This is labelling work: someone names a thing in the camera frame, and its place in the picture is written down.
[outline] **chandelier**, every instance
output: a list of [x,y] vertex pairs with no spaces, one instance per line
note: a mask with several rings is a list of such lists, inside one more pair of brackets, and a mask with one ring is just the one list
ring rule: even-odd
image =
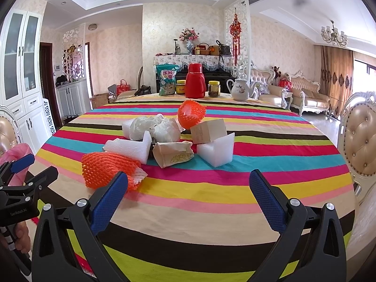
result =
[[340,47],[347,46],[347,36],[343,31],[341,31],[341,35],[338,33],[338,29],[334,27],[334,21],[330,21],[333,25],[332,30],[330,30],[330,26],[326,26],[326,30],[324,27],[321,27],[321,36],[326,43],[332,43],[333,45],[339,45]]

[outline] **glass jar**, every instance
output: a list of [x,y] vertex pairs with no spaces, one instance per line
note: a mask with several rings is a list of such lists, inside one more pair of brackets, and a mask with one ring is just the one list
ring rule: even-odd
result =
[[185,80],[176,81],[176,94],[185,95]]
[[210,80],[208,84],[209,97],[219,97],[221,94],[221,85],[217,80]]

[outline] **ceiling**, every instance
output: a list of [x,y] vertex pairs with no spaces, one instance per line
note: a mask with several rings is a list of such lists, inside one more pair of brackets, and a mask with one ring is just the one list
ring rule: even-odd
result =
[[[187,2],[225,8],[237,0],[47,0],[43,24],[60,30],[82,22],[98,29],[142,22],[142,4]],[[262,16],[294,30],[315,44],[326,44],[321,26],[330,25],[349,36],[350,49],[376,57],[376,23],[361,0],[260,0],[250,5],[252,16]]]

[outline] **ceiling light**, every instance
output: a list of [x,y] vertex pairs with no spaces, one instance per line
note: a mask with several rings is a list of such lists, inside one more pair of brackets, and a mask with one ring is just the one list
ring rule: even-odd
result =
[[89,31],[95,31],[96,29],[97,29],[97,25],[95,24],[95,23],[93,23],[93,24],[90,24],[89,26],[88,26],[88,30]]
[[338,33],[338,29],[334,27],[334,21],[330,21],[333,25],[332,32],[330,31],[330,26],[321,27],[321,36],[326,43],[332,43],[333,45],[339,45],[340,47],[347,46],[348,40],[347,35],[341,31],[341,35]]

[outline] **round table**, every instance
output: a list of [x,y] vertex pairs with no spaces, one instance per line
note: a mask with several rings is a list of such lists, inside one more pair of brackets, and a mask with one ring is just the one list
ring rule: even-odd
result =
[[[155,94],[130,98],[88,112],[58,130],[30,167],[33,174],[50,165],[59,170],[39,206],[64,207],[89,198],[93,191],[81,175],[82,155],[102,151],[109,139],[124,138],[121,124],[127,119],[158,113],[175,117],[184,100]],[[229,95],[198,102],[207,108],[204,121],[223,118],[228,133],[235,132],[234,159],[213,168],[195,154],[165,169],[154,160],[142,166],[148,177],[137,191],[126,193],[99,235],[132,282],[247,281],[279,236],[249,189],[249,173],[256,168],[288,198],[317,207],[332,202],[347,244],[356,203],[352,180],[322,132],[265,102],[236,102]],[[189,131],[181,138],[190,140]],[[304,244],[307,234],[302,237]],[[75,239],[73,246],[84,257]],[[297,262],[294,256],[285,274]]]

